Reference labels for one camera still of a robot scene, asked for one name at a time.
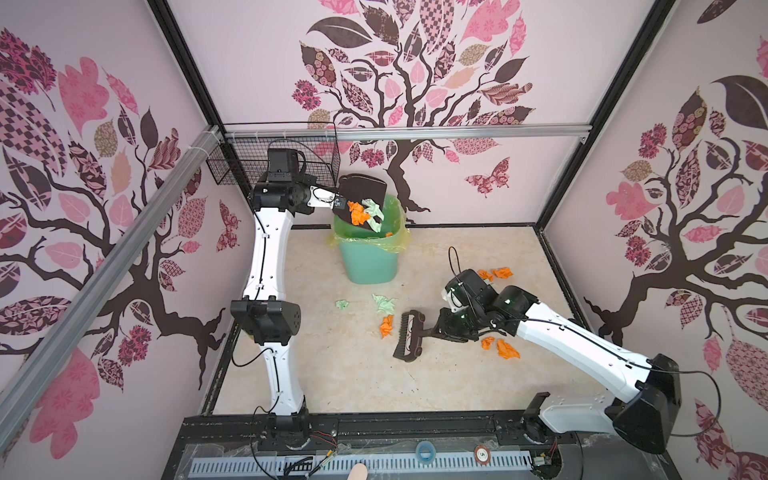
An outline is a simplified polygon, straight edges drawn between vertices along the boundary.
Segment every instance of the green crumpled paper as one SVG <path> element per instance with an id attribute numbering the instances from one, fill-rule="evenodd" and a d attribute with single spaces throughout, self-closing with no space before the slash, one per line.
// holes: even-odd
<path id="1" fill-rule="evenodd" d="M 373 301 L 376 302 L 379 313 L 383 313 L 385 315 L 395 314 L 395 302 L 397 301 L 396 298 L 390 299 L 383 295 L 373 295 Z"/>
<path id="2" fill-rule="evenodd" d="M 366 207 L 368 207 L 365 210 L 363 210 L 363 212 L 365 212 L 365 213 L 367 213 L 368 215 L 371 216 L 368 220 L 366 220 L 368 225 L 370 225 L 371 230 L 373 230 L 376 233 L 382 231 L 382 224 L 381 223 L 384 221 L 384 212 L 382 212 L 382 209 L 379 207 L 379 205 L 376 204 L 376 202 L 374 202 L 370 198 L 366 198 L 365 200 L 363 200 L 360 203 L 365 205 Z M 381 221 L 374 220 L 373 219 L 374 217 L 380 218 Z"/>

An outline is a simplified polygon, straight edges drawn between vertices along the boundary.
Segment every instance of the marble patterned surface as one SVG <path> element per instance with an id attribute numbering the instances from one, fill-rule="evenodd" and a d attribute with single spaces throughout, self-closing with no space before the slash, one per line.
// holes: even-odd
<path id="1" fill-rule="evenodd" d="M 508 266 L 515 274 L 494 280 L 537 295 L 563 316 L 570 316 L 557 280 L 530 227 L 412 229 L 409 249 L 401 253 L 397 277 L 390 283 L 360 286 L 344 273 L 339 251 L 327 243 L 329 230 L 294 230 L 288 243 L 287 300 L 301 305 L 296 349 L 300 384 L 311 412 L 398 412 L 523 409 L 536 392 L 591 395 L 604 388 L 554 353 L 519 338 L 504 337 L 520 359 L 503 359 L 496 345 L 424 339 L 423 354 L 412 363 L 392 357 L 403 311 L 416 308 L 426 326 L 443 306 L 440 291 L 451 278 L 448 247 L 456 247 L 462 268 L 490 270 Z M 382 315 L 371 295 L 397 299 L 392 335 L 381 338 Z M 335 302 L 348 300 L 339 311 Z M 246 362 L 258 353 L 241 335 L 234 357 Z M 230 365 L 216 414 L 251 413 L 271 405 L 266 367 L 261 359 Z"/>

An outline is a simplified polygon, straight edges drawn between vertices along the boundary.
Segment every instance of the pink wall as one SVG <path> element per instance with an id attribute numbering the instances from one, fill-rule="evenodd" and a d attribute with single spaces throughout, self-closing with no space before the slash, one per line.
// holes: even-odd
<path id="1" fill-rule="evenodd" d="M 0 383 L 205 122 L 144 2 L 4 5 Z M 253 223 L 203 169 L 3 453 L 3 478 L 156 478 L 199 412 Z"/>
<path id="2" fill-rule="evenodd" d="M 720 384 L 718 425 L 670 440 L 682 477 L 766 478 L 768 4 L 713 5 L 680 4 L 547 235 L 600 334 Z M 681 382 L 696 432 L 717 397 Z"/>
<path id="3" fill-rule="evenodd" d="M 290 0 L 219 8 L 194 0 L 173 7 L 225 121 L 431 127 L 588 123 L 651 3 Z M 419 52 L 414 45 L 423 58 L 409 55 Z M 387 141 L 342 144 L 341 172 L 387 180 L 416 223 L 532 222 L 574 142 L 401 141 L 391 156 Z M 328 223 L 329 215 L 296 222 Z"/>

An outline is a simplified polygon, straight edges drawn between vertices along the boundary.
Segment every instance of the tree mural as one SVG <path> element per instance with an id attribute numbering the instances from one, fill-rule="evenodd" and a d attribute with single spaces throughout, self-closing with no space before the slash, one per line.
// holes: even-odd
<path id="1" fill-rule="evenodd" d="M 768 287 L 768 147 L 727 136 L 731 121 L 768 131 L 768 86 L 745 75 L 714 83 L 725 88 L 729 120 L 710 111 L 697 89 L 677 114 L 671 135 L 663 124 L 641 135 L 643 159 L 622 172 L 630 183 L 621 182 L 606 197 L 615 214 L 628 220 L 616 236 L 627 242 L 625 257 L 638 274 L 616 311 L 584 300 L 604 322 L 599 334 L 621 345 L 623 328 L 649 290 L 671 290 L 665 307 L 680 308 L 682 328 L 702 317 L 707 324 L 703 356 L 712 371 L 723 358 L 723 336 L 712 314 L 721 306 L 733 332 L 728 368 L 743 391 L 768 409 L 768 353 L 744 341 L 768 340 L 768 299 L 737 291 Z"/>
<path id="2" fill-rule="evenodd" d="M 170 136 L 161 140 L 150 109 L 140 116 L 130 89 L 106 71 L 111 93 L 100 85 L 99 68 L 90 58 L 81 58 L 80 70 L 66 65 L 64 71 L 56 72 L 38 47 L 25 57 L 29 48 L 8 30 L 2 32 L 0 52 L 4 61 L 0 73 L 18 87 L 0 81 L 3 164 L 15 187 L 7 185 L 0 192 L 4 213 L 0 297 L 17 288 L 39 292 L 41 281 L 63 282 L 81 290 L 147 206 L 148 194 L 162 185 L 160 175 L 176 164 L 181 153 L 178 133 L 172 128 Z M 36 77 L 34 58 L 47 59 L 45 81 Z M 58 88 L 74 125 L 66 146 L 53 123 L 23 95 L 36 92 L 25 79 L 34 79 L 44 91 Z M 109 102 L 112 94 L 117 101 Z M 83 126 L 90 121 L 102 122 L 92 140 L 82 137 Z M 165 301 L 165 295 L 176 292 L 174 279 L 184 274 L 174 259 L 200 247 L 193 240 L 203 225 L 207 200 L 194 196 L 200 179 L 198 170 L 129 269 L 130 285 L 107 301 L 94 328 L 85 333 L 99 337 L 89 362 L 95 363 L 98 375 L 110 385 L 124 388 L 124 368 L 146 358 L 152 339 L 184 335 L 197 344 L 200 388 L 208 349 L 219 348 L 222 338 L 214 338 L 214 333 L 223 309 L 204 323 L 169 311 Z M 59 207 L 63 217 L 50 213 Z M 237 245 L 239 223 L 224 204 L 220 211 L 226 230 L 217 250 Z M 22 243 L 27 236 L 30 239 Z M 0 333 L 18 338 L 0 343 L 0 355 L 32 353 L 42 338 L 25 341 L 24 337 L 35 334 L 28 338 L 36 338 L 54 325 L 69 303 L 59 296 L 42 295 L 0 308 Z"/>
<path id="3" fill-rule="evenodd" d="M 522 14 L 508 21 L 520 8 L 519 0 L 458 0 L 464 15 L 474 9 L 463 29 L 455 26 L 461 20 L 455 21 L 454 0 L 423 0 L 418 11 L 416 0 L 362 0 L 359 6 L 354 0 L 320 2 L 345 16 L 323 18 L 307 32 L 325 35 L 338 48 L 315 48 L 311 36 L 300 44 L 312 80 L 299 80 L 293 99 L 313 111 L 310 128 L 323 128 L 313 122 L 326 121 L 342 127 L 508 125 L 523 122 L 534 110 L 505 107 L 533 87 L 511 83 L 526 61 L 515 58 L 526 36 Z M 438 151 L 459 162 L 460 155 L 497 145 L 492 138 L 459 139 L 451 146 L 397 140 L 340 142 L 339 150 L 349 152 L 351 164 L 362 161 L 374 168 L 389 162 L 386 172 L 401 205 L 421 212 L 429 208 L 411 199 L 403 170 L 407 159 L 431 162 Z M 506 168 L 508 162 L 502 161 L 492 175 L 466 181 L 487 194 L 506 185 Z"/>

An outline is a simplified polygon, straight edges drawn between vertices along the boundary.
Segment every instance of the orange crumpled paper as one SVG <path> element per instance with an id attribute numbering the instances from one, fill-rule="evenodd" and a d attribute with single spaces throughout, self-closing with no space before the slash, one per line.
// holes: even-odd
<path id="1" fill-rule="evenodd" d="M 392 321 L 394 319 L 395 317 L 393 315 L 384 317 L 384 321 L 382 322 L 382 325 L 379 327 L 379 330 L 382 333 L 382 338 L 392 333 Z"/>
<path id="2" fill-rule="evenodd" d="M 504 340 L 498 339 L 496 346 L 498 347 L 498 356 L 502 356 L 507 360 L 512 357 L 520 358 L 520 352 L 513 349 L 512 345 L 506 343 Z"/>
<path id="3" fill-rule="evenodd" d="M 363 205 L 357 202 L 347 202 L 346 204 L 349 205 L 349 211 L 352 212 L 352 225 L 363 225 L 371 217 L 363 211 L 365 210 Z"/>
<path id="4" fill-rule="evenodd" d="M 493 281 L 493 275 L 491 275 L 490 273 L 486 272 L 485 270 L 478 270 L 478 275 L 483 280 L 489 280 L 491 282 Z"/>
<path id="5" fill-rule="evenodd" d="M 514 275 L 514 273 L 512 273 L 512 271 L 509 269 L 508 266 L 493 270 L 493 274 L 496 275 L 498 278 L 509 278 L 510 276 Z"/>

